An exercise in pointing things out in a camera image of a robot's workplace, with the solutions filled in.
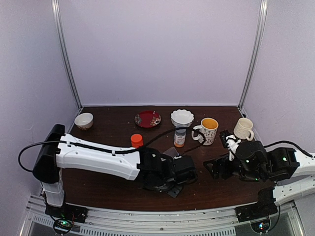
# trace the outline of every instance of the orange lid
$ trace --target orange lid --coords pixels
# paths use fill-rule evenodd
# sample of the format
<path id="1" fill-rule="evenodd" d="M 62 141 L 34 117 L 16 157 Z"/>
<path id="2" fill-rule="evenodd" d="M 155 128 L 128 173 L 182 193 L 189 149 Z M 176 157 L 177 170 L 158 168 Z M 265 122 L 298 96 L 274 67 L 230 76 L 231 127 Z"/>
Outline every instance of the orange lid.
<path id="1" fill-rule="evenodd" d="M 134 134 L 131 137 L 131 145 L 134 148 L 138 148 L 143 145 L 143 139 L 141 134 Z"/>

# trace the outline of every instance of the scalloped white bowl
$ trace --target scalloped white bowl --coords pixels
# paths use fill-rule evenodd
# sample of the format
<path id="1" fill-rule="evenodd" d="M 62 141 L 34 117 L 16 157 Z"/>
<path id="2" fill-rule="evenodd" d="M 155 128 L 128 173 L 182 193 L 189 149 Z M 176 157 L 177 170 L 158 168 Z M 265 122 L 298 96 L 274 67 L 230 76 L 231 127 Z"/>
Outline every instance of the scalloped white bowl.
<path id="1" fill-rule="evenodd" d="M 187 125 L 188 127 L 191 125 L 193 122 L 194 116 L 193 113 L 187 110 L 176 110 L 173 111 L 171 114 L 171 120 L 173 125 L 178 126 L 178 125 Z"/>

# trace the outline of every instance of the metal corner post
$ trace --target metal corner post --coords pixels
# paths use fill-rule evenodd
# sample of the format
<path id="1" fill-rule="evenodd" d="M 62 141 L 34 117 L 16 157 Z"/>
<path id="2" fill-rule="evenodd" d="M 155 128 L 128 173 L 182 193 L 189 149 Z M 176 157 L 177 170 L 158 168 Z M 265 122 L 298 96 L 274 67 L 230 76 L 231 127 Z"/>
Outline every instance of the metal corner post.
<path id="1" fill-rule="evenodd" d="M 78 109 L 80 110 L 82 108 L 82 104 L 80 101 L 78 90 L 74 82 L 72 70 L 70 67 L 69 57 L 68 57 L 68 53 L 67 53 L 67 49 L 65 45 L 65 39 L 63 35 L 63 26 L 62 26 L 61 15 L 60 15 L 60 10 L 59 10 L 59 0 L 52 0 L 51 2 L 52 2 L 52 8 L 53 8 L 53 14 L 55 18 L 57 33 L 59 37 L 61 52 L 63 56 L 63 63 L 64 63 L 65 71 L 67 73 L 67 77 L 70 83 L 70 88 L 74 96 L 75 102 L 77 104 Z"/>
<path id="2" fill-rule="evenodd" d="M 248 68 L 247 77 L 246 77 L 245 85 L 243 88 L 241 100 L 238 105 L 238 108 L 240 110 L 243 109 L 245 99 L 246 99 L 248 90 L 250 88 L 250 84 L 251 84 L 252 77 L 254 74 L 254 70 L 255 70 L 255 66 L 256 66 L 256 62 L 258 58 L 258 52 L 259 52 L 262 37 L 264 34 L 264 30 L 265 30 L 265 24 L 266 24 L 266 18 L 267 18 L 267 5 L 268 5 L 268 0 L 261 0 L 256 37 L 255 37 L 254 47 L 252 50 L 252 58 L 251 58 L 250 66 Z"/>

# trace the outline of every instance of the mug handle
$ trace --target mug handle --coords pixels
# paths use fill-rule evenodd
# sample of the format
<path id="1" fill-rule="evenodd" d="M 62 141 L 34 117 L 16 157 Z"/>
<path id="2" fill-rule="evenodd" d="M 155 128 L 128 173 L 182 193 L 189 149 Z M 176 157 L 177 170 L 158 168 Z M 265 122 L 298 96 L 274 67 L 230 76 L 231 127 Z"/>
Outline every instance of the mug handle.
<path id="1" fill-rule="evenodd" d="M 194 128 L 192 128 L 192 131 L 191 131 L 192 139 L 194 139 L 194 140 L 199 140 L 200 139 L 200 137 L 201 137 L 200 134 L 198 134 L 196 137 L 194 137 L 193 135 L 195 134 L 194 129 L 201 129 L 201 128 L 202 128 L 201 125 L 196 125 Z"/>
<path id="2" fill-rule="evenodd" d="M 251 133 L 248 137 L 246 137 L 246 139 L 248 140 L 248 141 L 251 141 L 251 140 L 253 140 L 253 138 L 254 138 L 254 132 L 250 129 L 249 130 L 249 132 Z"/>

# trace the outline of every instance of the white bowl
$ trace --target white bowl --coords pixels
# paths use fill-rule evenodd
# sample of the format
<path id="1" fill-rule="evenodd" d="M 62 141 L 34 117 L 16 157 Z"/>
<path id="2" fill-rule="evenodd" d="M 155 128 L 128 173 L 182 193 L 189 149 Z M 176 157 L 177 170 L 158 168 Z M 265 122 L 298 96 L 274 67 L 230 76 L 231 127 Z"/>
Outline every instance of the white bowl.
<path id="1" fill-rule="evenodd" d="M 171 119 L 175 126 L 178 124 L 190 125 L 193 122 L 194 116 L 190 111 L 179 109 L 172 112 Z"/>
<path id="2" fill-rule="evenodd" d="M 82 113 L 75 118 L 74 123 L 79 129 L 89 129 L 93 125 L 93 115 L 91 113 Z"/>

